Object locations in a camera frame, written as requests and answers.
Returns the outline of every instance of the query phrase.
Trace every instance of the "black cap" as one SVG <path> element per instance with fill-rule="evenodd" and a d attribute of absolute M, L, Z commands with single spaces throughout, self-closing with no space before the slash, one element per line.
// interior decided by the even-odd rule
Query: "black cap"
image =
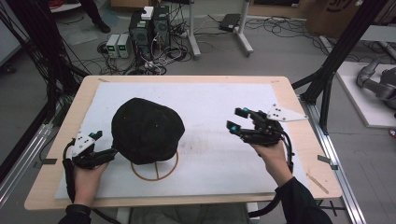
<path fill-rule="evenodd" d="M 111 133 L 112 147 L 139 165 L 171 159 L 177 152 L 184 125 L 175 110 L 133 98 L 117 110 Z"/>

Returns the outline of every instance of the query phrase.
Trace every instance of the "gray floor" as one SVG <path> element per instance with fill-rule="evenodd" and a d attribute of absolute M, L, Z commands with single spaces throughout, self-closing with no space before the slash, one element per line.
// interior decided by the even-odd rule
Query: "gray floor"
<path fill-rule="evenodd" d="M 108 13 L 104 8 L 102 14 Z M 115 22 L 112 34 L 120 34 L 127 31 L 129 21 L 124 18 L 128 13 L 116 13 L 119 20 L 109 19 Z M 76 9 L 69 13 L 57 16 L 57 21 L 73 23 L 81 32 L 97 35 L 93 41 L 71 46 L 72 50 L 81 60 L 100 58 L 96 48 L 99 43 L 106 41 L 108 35 L 99 33 L 91 24 L 85 13 Z M 218 21 L 221 16 L 214 16 Z M 195 20 L 195 27 L 199 27 L 203 21 L 210 20 L 201 16 Z M 59 23 L 61 31 L 64 25 Z M 213 21 L 206 22 L 203 27 L 216 27 Z M 217 29 L 204 29 L 200 32 L 218 32 Z M 197 36 L 202 57 L 184 63 L 172 63 L 166 66 L 166 75 L 231 75 L 231 76 L 285 76 L 290 82 L 306 77 L 320 68 L 326 59 L 326 55 L 313 46 L 312 39 L 306 37 L 278 37 L 270 32 L 260 29 L 246 29 L 245 34 L 254 53 L 246 57 L 240 49 L 238 41 L 232 34 L 217 36 Z M 373 56 L 373 53 L 363 44 L 359 44 L 353 51 L 360 58 L 365 55 Z M 0 161 L 3 161 L 9 151 L 15 146 L 28 125 L 33 121 L 36 114 L 46 103 L 46 85 L 38 72 L 35 70 L 30 58 L 24 53 L 18 53 L 12 60 L 17 68 L 15 74 L 0 74 Z M 384 57 L 384 63 L 390 63 L 389 58 Z M 128 63 L 128 60 L 120 60 L 118 64 Z M 93 74 L 101 70 L 95 63 L 87 65 Z M 346 172 L 349 183 L 359 202 L 367 223 L 392 223 L 396 218 L 396 177 L 393 168 L 396 161 L 395 139 L 388 135 L 387 129 L 366 128 L 359 117 L 356 109 L 337 78 L 333 81 L 332 99 L 329 113 L 329 132 L 336 148 L 342 166 Z M 43 156 L 49 147 L 43 150 Z M 29 166 L 17 187 L 0 210 L 0 219 L 7 223 L 56 223 L 64 215 L 64 211 L 40 211 L 32 212 L 24 209 L 23 204 L 35 177 L 39 172 L 38 158 Z M 341 200 L 332 201 L 334 206 L 343 207 Z M 329 201 L 323 202 L 323 206 L 330 206 Z M 337 211 L 336 215 L 326 210 L 334 223 L 349 223 L 345 211 Z M 115 209 L 107 209 L 105 212 L 115 216 Z M 106 223 L 96 215 L 92 215 L 92 223 Z M 260 223 L 285 223 L 282 210 L 278 207 L 273 213 L 262 217 Z"/>

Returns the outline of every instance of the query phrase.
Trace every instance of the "black sleeve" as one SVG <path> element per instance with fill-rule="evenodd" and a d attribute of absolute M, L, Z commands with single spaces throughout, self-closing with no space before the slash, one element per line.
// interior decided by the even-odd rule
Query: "black sleeve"
<path fill-rule="evenodd" d="M 316 204 L 311 192 L 295 177 L 276 189 L 288 224 L 332 223 Z"/>
<path fill-rule="evenodd" d="M 91 224 L 90 212 L 91 208 L 87 206 L 71 204 L 58 224 Z"/>

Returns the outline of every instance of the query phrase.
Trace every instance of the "black pole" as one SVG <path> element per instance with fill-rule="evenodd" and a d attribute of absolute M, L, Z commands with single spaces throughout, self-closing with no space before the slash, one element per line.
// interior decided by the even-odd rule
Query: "black pole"
<path fill-rule="evenodd" d="M 311 83 L 306 92 L 301 94 L 301 99 L 310 105 L 314 105 L 323 92 L 319 125 L 325 134 L 328 134 L 327 117 L 332 79 L 349 52 L 359 42 L 387 2 L 388 0 L 365 0 L 320 69 L 315 74 L 292 84 L 292 87 L 297 89 L 309 82 Z"/>

